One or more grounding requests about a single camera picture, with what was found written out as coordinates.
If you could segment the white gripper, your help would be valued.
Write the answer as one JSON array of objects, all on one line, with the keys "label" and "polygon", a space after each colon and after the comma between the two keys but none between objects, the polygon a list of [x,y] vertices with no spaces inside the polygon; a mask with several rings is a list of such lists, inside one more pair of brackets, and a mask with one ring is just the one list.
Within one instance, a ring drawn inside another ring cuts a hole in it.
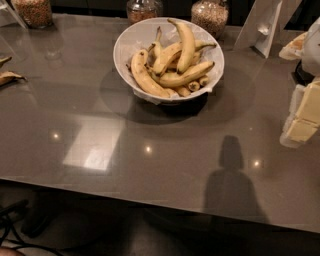
[{"label": "white gripper", "polygon": [[291,97],[289,114],[282,128],[280,144],[289,148],[298,148],[301,142],[307,142],[318,130],[318,126],[306,120],[294,120],[301,104],[305,87],[297,84]]}]

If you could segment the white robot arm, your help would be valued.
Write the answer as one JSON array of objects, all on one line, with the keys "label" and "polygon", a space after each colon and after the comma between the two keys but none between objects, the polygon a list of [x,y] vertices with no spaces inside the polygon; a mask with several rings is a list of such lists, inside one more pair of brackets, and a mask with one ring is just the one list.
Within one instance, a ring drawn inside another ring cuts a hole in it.
[{"label": "white robot arm", "polygon": [[320,18],[307,32],[284,46],[279,56],[300,60],[302,70],[312,76],[306,86],[296,85],[280,136],[282,145],[298,148],[320,129]]}]

